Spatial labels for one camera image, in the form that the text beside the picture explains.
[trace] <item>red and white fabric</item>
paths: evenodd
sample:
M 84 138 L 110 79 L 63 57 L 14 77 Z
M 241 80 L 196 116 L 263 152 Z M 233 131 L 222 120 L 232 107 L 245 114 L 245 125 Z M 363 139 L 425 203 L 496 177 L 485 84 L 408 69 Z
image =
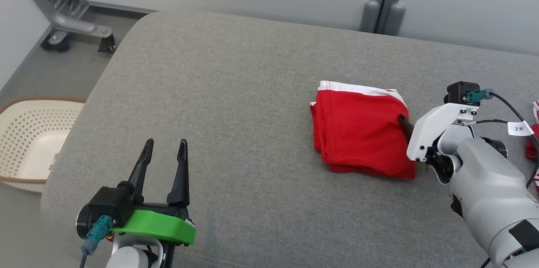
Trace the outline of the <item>red and white fabric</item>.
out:
M 534 117 L 535 117 L 535 125 L 531 126 L 531 129 L 534 131 L 536 136 L 539 136 L 539 101 L 535 101 L 533 103 L 533 110 L 534 110 Z M 531 159 L 537 159 L 537 152 L 535 151 L 535 147 L 533 142 L 530 140 L 526 144 L 526 147 L 524 149 L 526 157 L 529 157 Z M 535 187 L 537 188 L 537 191 L 539 192 L 539 170 L 537 171 L 537 174 L 535 174 Z
M 415 177 L 397 119 L 408 109 L 397 90 L 321 81 L 310 111 L 314 148 L 332 172 Z

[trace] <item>white label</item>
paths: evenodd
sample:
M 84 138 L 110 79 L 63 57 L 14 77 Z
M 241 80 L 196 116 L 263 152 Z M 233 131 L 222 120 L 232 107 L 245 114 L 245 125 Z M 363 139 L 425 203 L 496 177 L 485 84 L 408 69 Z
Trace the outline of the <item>white label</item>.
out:
M 54 154 L 54 157 L 52 158 L 52 163 L 51 165 L 48 167 L 48 170 L 51 170 L 52 169 L 52 166 L 54 166 L 54 163 L 56 163 L 56 156 L 58 155 L 58 153 L 55 153 Z
M 507 131 L 510 135 L 527 136 L 534 133 L 531 127 L 524 122 L 507 122 Z

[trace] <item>black cable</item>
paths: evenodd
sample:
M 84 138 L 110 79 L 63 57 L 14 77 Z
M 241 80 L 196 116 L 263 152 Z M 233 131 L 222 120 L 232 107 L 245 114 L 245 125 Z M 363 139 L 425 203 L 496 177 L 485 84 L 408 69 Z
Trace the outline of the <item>black cable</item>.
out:
M 487 258 L 487 260 L 481 265 L 481 268 L 485 268 L 490 262 L 491 262 L 491 258 Z
M 480 121 L 476 121 L 475 123 L 476 124 L 481 124 L 481 123 L 504 123 L 504 124 L 507 124 L 508 122 L 504 121 L 504 120 L 500 120 L 500 119 L 493 119 L 493 120 L 480 120 Z
M 497 93 L 492 92 L 492 91 L 489 92 L 489 94 L 495 98 L 500 99 L 500 101 L 504 102 L 504 104 L 507 105 L 507 107 L 509 107 L 509 109 L 511 109 L 515 113 L 515 115 L 521 122 L 525 122 L 524 118 L 522 118 L 522 115 L 520 115 L 520 113 L 518 113 L 518 111 L 511 104 L 509 104 L 509 102 L 506 99 L 504 99 L 503 97 L 499 96 Z M 535 175 L 537 174 L 537 170 L 539 170 L 539 140 L 537 139 L 537 136 L 535 136 L 535 133 L 533 132 L 530 137 L 531 137 L 531 141 L 534 143 L 535 153 L 537 153 L 537 158 L 535 161 L 534 171 L 532 172 L 531 177 L 526 183 L 526 188 L 530 187 L 531 182 L 534 181 Z
M 80 260 L 80 268 L 84 268 L 84 265 L 86 264 L 86 257 L 88 256 L 88 250 L 85 250 L 83 252 L 83 258 Z

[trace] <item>cable label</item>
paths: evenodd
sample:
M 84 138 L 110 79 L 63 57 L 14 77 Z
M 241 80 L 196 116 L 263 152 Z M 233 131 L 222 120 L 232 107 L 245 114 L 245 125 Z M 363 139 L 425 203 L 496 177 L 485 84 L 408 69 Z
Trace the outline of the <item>cable label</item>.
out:
M 534 133 L 526 121 L 524 122 L 507 122 L 507 132 L 510 135 L 527 136 Z

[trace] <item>blue connector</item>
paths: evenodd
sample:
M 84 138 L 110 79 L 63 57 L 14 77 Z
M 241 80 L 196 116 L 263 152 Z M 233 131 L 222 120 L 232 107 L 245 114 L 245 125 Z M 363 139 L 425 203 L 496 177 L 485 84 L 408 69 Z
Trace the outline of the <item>blue connector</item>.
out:
M 469 104 L 474 104 L 479 103 L 481 100 L 489 100 L 494 97 L 493 95 L 491 95 L 491 92 L 494 92 L 492 88 L 485 88 L 468 92 L 466 94 L 466 102 L 468 102 Z
M 88 232 L 88 239 L 84 241 L 84 244 L 80 248 L 83 252 L 87 252 L 88 255 L 92 255 L 97 249 L 99 242 L 104 239 L 106 235 L 110 232 L 112 228 L 112 218 L 108 215 L 102 215 L 99 217 L 98 221 Z

